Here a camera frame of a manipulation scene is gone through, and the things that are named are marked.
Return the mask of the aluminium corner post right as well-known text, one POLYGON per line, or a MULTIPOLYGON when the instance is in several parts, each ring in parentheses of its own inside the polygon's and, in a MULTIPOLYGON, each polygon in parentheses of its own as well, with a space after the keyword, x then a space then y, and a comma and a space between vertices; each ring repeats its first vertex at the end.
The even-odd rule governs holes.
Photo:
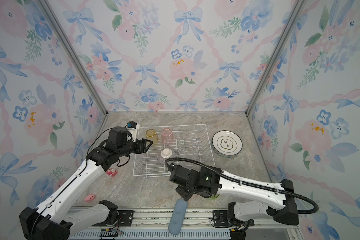
POLYGON ((273 70, 274 66, 277 65, 277 61, 278 61, 280 55, 282 54, 282 51, 284 50, 286 41, 288 40, 289 36, 291 35, 293 28, 295 27, 295 24, 296 24, 298 18, 300 17, 305 4, 306 4, 306 1, 298 0, 295 4, 294 8, 292 9, 291 15, 287 21, 287 24, 285 25, 285 27, 282 31, 282 34, 280 35, 280 40, 276 44, 275 49, 271 54, 268 66, 266 67, 264 74, 260 78, 259 84, 255 88, 255 92, 254 92, 254 94, 251 98, 250 104, 248 105, 248 108, 245 112, 247 118, 251 114, 251 111, 255 108, 257 99, 259 98, 264 85, 267 83, 268 78, 271 75, 271 71, 273 70))

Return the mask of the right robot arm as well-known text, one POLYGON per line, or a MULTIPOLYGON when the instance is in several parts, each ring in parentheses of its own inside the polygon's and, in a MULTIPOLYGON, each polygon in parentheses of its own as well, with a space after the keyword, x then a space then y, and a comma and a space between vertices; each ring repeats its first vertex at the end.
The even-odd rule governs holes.
POLYGON ((294 197, 281 193, 284 184, 272 184, 238 177, 212 166, 190 170, 169 164, 170 181, 184 201, 193 195, 211 198, 214 195, 232 195, 247 199, 246 203, 229 203, 227 221, 241 226, 258 218, 272 218, 275 222, 297 226, 299 214, 294 197))

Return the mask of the aluminium front rail frame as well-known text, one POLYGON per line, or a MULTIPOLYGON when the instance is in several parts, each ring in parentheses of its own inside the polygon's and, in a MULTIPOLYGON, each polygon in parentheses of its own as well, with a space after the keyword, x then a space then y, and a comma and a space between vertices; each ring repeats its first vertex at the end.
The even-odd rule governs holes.
POLYGON ((107 226, 106 209, 71 208, 71 240, 301 240, 297 227, 260 217, 243 227, 229 227, 225 209, 119 208, 107 226))

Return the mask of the pink translucent cup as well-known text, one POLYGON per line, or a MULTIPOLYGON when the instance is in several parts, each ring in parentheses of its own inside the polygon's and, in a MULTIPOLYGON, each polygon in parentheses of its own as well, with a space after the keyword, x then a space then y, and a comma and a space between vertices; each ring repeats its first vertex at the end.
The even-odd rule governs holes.
POLYGON ((164 145, 170 145, 174 143, 174 135, 171 129, 166 128, 162 131, 162 143, 164 145))

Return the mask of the aluminium corner post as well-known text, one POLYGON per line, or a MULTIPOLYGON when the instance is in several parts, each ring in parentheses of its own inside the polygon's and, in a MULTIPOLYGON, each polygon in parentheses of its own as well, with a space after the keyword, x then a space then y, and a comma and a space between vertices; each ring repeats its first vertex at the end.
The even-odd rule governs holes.
POLYGON ((60 41, 62 42, 62 46, 65 52, 68 54, 69 60, 72 62, 73 66, 78 71, 80 77, 84 81, 84 84, 88 88, 89 93, 94 98, 94 101, 100 107, 101 112, 105 116, 107 116, 108 111, 106 110, 105 105, 103 104, 99 94, 97 93, 95 86, 88 77, 87 72, 81 63, 79 56, 77 55, 73 45, 70 43, 69 38, 65 33, 58 18, 56 17, 51 5, 49 4, 48 1, 45 0, 36 1, 36 4, 40 8, 41 12, 45 15, 53 31, 56 33, 56 35, 59 37, 60 41))
POLYGON ((298 18, 300 17, 305 4, 306 4, 306 1, 298 0, 295 4, 294 8, 292 9, 291 15, 287 21, 287 24, 285 25, 285 27, 282 31, 282 34, 280 35, 280 40, 276 44, 275 49, 271 54, 268 66, 266 67, 264 74, 260 78, 259 84, 255 88, 255 92, 254 92, 254 94, 251 98, 250 104, 248 105, 248 108, 245 112, 247 118, 251 114, 251 111, 255 108, 257 99, 259 98, 264 85, 267 83, 268 78, 271 75, 271 71, 273 70, 274 66, 277 65, 277 61, 278 61, 280 55, 282 54, 282 51, 284 50, 286 41, 288 40, 289 36, 291 35, 293 28, 295 27, 295 24, 296 24, 298 18))

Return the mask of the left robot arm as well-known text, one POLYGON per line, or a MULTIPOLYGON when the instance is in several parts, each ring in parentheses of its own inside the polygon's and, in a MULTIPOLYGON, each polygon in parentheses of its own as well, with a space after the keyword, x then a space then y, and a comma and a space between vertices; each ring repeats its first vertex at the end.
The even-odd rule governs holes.
POLYGON ((77 171, 46 200, 20 213, 20 223, 27 240, 67 240, 95 224, 114 227, 120 222, 118 206, 103 200, 94 207, 67 215, 81 194, 113 165, 121 167, 121 157, 145 154, 153 141, 137 139, 139 124, 109 129, 108 139, 91 150, 77 171))

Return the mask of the ribbed ceramic bowl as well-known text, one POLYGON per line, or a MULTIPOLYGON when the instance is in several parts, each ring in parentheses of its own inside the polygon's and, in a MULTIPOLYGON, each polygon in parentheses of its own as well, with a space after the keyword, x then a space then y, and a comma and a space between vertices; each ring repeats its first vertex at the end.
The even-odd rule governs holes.
POLYGON ((160 152, 160 157, 164 160, 172 158, 173 157, 173 151, 170 148, 164 148, 160 152))

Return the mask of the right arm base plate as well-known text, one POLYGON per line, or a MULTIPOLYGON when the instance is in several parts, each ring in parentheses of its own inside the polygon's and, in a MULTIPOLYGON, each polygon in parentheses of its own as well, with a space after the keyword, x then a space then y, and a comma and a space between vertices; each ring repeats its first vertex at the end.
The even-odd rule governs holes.
POLYGON ((253 227, 255 225, 254 220, 243 222, 235 218, 233 213, 229 213, 228 210, 214 210, 212 211, 213 217, 210 224, 214 228, 240 228, 240 227, 253 227))

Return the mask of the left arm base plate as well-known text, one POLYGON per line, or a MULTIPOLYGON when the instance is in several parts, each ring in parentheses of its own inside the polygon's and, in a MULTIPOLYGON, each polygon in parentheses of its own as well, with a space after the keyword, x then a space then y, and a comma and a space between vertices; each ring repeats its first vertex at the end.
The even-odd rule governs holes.
POLYGON ((107 219, 93 227, 130 227, 134 218, 133 210, 117 210, 110 212, 107 219))

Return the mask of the yellow translucent cup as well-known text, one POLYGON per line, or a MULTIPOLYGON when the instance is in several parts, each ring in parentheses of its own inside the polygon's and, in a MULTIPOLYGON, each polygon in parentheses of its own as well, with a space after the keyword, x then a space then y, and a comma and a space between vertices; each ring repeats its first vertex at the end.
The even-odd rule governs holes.
POLYGON ((154 145, 159 143, 158 135, 154 129, 148 129, 146 131, 146 139, 152 141, 154 145))

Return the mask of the white plate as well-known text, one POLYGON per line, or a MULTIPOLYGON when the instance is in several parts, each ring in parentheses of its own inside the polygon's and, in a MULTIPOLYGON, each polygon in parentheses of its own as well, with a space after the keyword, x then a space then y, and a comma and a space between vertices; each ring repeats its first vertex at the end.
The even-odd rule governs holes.
POLYGON ((241 138, 231 131, 219 131, 212 137, 213 149, 223 157, 238 155, 243 149, 241 138))

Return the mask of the aluminium corner post left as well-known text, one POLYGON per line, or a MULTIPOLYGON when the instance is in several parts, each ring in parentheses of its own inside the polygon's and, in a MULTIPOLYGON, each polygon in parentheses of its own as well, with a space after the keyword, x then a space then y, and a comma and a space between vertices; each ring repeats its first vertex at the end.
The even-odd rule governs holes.
POLYGON ((107 116, 108 111, 106 110, 105 105, 103 104, 99 94, 97 93, 95 86, 88 77, 87 72, 81 63, 79 56, 77 55, 73 45, 70 43, 69 38, 65 33, 58 18, 56 17, 51 5, 49 4, 48 1, 45 0, 36 1, 36 4, 40 8, 41 12, 45 15, 53 31, 56 33, 56 35, 59 37, 60 41, 62 42, 62 46, 65 52, 68 54, 69 60, 72 62, 73 66, 78 71, 80 77, 84 81, 84 84, 88 88, 89 93, 94 98, 94 101, 100 107, 101 112, 105 116, 107 116))

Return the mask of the red small toy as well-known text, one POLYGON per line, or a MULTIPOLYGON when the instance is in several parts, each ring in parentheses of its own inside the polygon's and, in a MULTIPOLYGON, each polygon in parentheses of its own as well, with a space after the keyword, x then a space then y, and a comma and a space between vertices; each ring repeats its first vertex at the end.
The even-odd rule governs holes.
POLYGON ((107 174, 108 176, 110 176, 110 177, 114 177, 117 173, 118 173, 118 171, 115 170, 115 169, 108 169, 108 170, 106 171, 106 174, 107 174))

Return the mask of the pink small toy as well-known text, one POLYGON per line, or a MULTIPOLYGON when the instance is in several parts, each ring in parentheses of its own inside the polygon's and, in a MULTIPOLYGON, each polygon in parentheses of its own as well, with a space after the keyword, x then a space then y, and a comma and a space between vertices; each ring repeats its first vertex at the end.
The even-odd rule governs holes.
POLYGON ((84 198, 85 202, 91 202, 96 198, 96 196, 94 194, 89 194, 84 198))

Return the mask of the green translucent cup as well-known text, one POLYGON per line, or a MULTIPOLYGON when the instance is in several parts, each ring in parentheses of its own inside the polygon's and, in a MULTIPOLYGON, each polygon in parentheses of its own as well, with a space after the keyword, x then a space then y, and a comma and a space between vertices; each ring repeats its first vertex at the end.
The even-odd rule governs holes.
POLYGON ((211 196, 210 196, 210 199, 217 199, 219 196, 220 196, 219 194, 211 195, 211 196))

